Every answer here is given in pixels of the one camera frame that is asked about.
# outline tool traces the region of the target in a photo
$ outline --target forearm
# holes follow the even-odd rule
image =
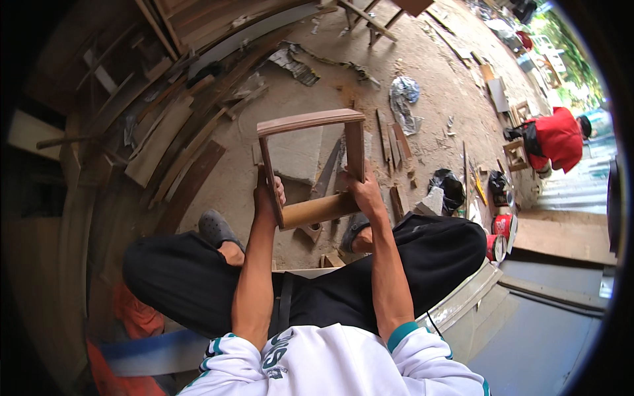
[[[387,342],[398,326],[414,320],[414,305],[387,212],[383,208],[368,218],[373,240],[372,303],[378,334]]]
[[[232,332],[250,341],[258,350],[266,344],[273,311],[274,234],[275,223],[255,217],[231,307]]]

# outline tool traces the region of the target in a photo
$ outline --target paint can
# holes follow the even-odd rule
[[[496,208],[513,207],[513,205],[515,205],[513,192],[504,190],[500,191],[498,194],[493,194],[493,204]]]
[[[501,262],[507,255],[507,240],[504,235],[486,236],[486,258],[490,261]]]
[[[517,216],[511,213],[497,215],[491,226],[491,234],[501,234],[507,239],[507,254],[513,249],[515,234],[517,234]]]

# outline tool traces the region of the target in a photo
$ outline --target hand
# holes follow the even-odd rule
[[[281,183],[281,179],[278,176],[274,176],[275,179],[275,193],[280,198],[280,204],[286,203],[286,195],[284,195],[284,185]],[[253,190],[253,199],[256,205],[256,219],[262,219],[272,224],[277,224],[275,219],[275,211],[273,205],[275,202],[271,202],[271,196],[269,194],[269,188],[266,180],[266,172],[264,171],[264,165],[257,166],[257,186]]]
[[[356,201],[359,209],[361,209],[363,214],[372,221],[376,219],[378,215],[387,215],[387,210],[385,209],[385,205],[383,205],[381,190],[378,187],[377,179],[374,177],[372,166],[367,158],[365,159],[364,168],[364,183],[359,182],[353,176],[348,174],[347,166],[346,172],[342,174],[342,178],[348,186],[348,191],[354,195],[354,200]]]

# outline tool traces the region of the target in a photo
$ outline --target white hoodie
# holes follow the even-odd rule
[[[451,360],[425,327],[400,326],[385,343],[341,324],[292,326],[262,352],[228,333],[211,340],[202,374],[179,395],[484,395],[486,380]]]

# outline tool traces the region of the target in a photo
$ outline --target teal cuff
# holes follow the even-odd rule
[[[416,330],[418,325],[416,322],[407,322],[398,326],[393,332],[390,338],[387,340],[387,350],[392,353],[392,351],[401,343],[403,338],[406,335],[410,334],[412,331]]]

